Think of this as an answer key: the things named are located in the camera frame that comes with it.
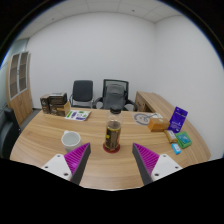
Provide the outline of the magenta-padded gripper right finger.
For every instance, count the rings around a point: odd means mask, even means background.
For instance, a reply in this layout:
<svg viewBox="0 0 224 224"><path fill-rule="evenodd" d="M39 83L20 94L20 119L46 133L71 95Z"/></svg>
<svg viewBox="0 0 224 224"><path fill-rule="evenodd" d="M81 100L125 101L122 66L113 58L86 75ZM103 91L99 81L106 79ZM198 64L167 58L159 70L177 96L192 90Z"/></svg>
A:
<svg viewBox="0 0 224 224"><path fill-rule="evenodd" d="M132 153L135 157L143 184L147 185L182 169L167 154L158 155L152 150L134 143Z"/></svg>

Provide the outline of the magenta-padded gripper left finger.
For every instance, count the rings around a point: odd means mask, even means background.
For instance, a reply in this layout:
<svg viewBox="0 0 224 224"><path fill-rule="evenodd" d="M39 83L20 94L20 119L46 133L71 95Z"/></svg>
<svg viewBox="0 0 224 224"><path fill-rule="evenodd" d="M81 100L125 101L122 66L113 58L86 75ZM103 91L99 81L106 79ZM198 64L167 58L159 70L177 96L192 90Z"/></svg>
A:
<svg viewBox="0 0 224 224"><path fill-rule="evenodd" d="M91 145L86 143L71 152L56 154L42 169L79 185L91 153Z"/></svg>

